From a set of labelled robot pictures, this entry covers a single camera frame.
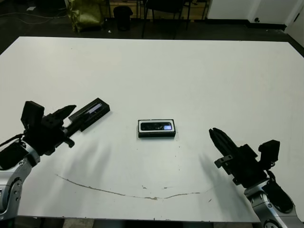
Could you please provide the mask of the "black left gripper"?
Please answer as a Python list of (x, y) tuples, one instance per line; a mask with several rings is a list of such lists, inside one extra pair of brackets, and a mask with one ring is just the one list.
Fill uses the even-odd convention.
[(74, 121), (69, 126), (63, 127), (64, 119), (66, 119), (76, 108), (76, 105), (67, 105), (58, 109), (53, 114), (42, 117), (39, 125), (29, 129), (23, 141), (30, 145), (38, 155), (51, 155), (56, 148), (62, 143), (66, 143), (70, 148), (75, 142), (70, 137), (77, 132), (82, 121)]

